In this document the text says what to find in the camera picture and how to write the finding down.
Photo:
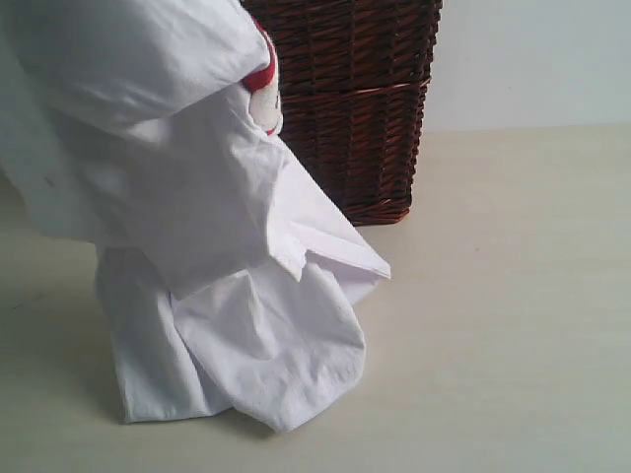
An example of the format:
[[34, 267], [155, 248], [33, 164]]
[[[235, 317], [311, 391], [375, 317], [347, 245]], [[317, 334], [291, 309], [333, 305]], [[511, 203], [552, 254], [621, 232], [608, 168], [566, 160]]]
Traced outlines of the dark brown wicker basket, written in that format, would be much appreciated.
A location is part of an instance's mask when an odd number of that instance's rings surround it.
[[280, 65], [282, 139], [356, 226], [412, 202], [440, 0], [248, 1]]

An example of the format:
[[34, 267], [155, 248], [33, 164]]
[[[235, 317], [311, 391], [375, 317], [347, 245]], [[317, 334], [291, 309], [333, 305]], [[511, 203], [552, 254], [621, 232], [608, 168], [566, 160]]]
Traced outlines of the white t-shirt with red logo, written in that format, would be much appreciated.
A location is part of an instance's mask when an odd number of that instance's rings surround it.
[[128, 422], [235, 409], [289, 432], [353, 389], [388, 264], [280, 138], [239, 1], [5, 1], [1, 168], [92, 244]]

